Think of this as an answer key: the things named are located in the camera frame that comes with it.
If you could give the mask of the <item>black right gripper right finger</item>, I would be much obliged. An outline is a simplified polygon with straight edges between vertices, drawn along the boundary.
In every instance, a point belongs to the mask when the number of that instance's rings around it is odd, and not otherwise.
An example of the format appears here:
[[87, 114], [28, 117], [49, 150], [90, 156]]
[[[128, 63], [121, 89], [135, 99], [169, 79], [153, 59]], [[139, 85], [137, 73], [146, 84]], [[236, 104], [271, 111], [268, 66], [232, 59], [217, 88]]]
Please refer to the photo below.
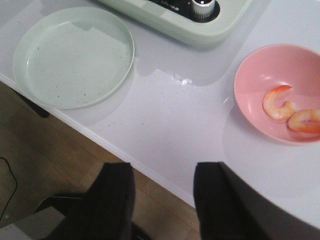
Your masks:
[[245, 208], [218, 162], [199, 162], [193, 198], [202, 240], [264, 240], [265, 233]]

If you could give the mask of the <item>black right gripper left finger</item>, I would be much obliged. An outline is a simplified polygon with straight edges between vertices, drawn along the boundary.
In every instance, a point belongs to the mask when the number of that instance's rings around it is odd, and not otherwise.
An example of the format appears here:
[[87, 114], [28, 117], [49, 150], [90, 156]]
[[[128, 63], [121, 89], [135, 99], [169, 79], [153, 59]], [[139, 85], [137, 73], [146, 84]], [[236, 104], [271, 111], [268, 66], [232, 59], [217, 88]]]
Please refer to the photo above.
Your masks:
[[135, 204], [130, 163], [105, 163], [81, 200], [53, 232], [55, 240], [129, 240]]

